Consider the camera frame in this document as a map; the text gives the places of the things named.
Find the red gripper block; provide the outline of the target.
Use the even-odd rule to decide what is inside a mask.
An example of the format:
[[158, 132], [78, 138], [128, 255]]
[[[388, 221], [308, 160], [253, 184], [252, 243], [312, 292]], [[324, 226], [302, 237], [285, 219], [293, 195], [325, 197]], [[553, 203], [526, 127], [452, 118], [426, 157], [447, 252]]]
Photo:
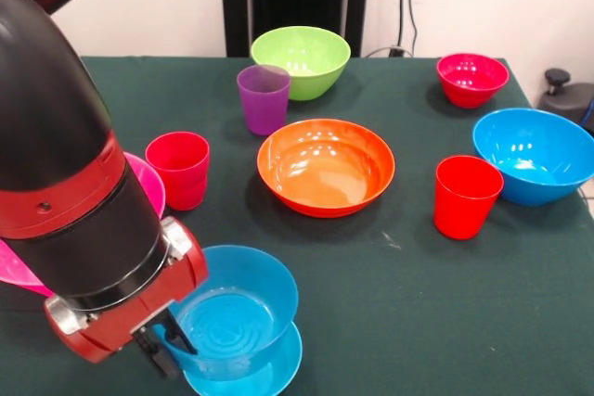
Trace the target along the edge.
[[160, 271], [149, 284], [115, 307], [84, 313], [57, 295], [45, 300], [45, 315], [68, 348], [96, 364], [134, 339], [161, 377], [178, 377], [180, 369], [175, 359], [147, 327], [161, 325], [169, 343], [196, 355], [198, 350], [168, 308], [204, 282], [208, 268], [197, 239], [174, 217], [161, 220], [161, 240], [166, 256]]

